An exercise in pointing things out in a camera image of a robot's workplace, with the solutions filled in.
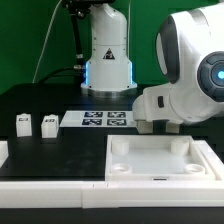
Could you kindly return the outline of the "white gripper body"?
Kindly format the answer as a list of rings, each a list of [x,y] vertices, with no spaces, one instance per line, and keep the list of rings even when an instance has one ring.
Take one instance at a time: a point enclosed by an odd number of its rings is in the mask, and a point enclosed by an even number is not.
[[[154,121],[165,121],[165,131],[177,134],[183,120],[170,103],[171,84],[147,87],[132,105],[133,119],[140,134],[153,132]]]

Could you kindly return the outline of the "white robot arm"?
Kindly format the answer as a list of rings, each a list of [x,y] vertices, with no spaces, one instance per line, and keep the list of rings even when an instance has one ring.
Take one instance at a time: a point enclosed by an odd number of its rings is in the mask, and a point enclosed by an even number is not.
[[[92,56],[82,91],[118,97],[137,88],[126,53],[127,21],[105,3],[90,7]],[[151,133],[155,121],[177,133],[182,124],[205,121],[224,112],[224,1],[173,13],[160,26],[156,55],[167,79],[147,87],[132,106],[139,133]]]

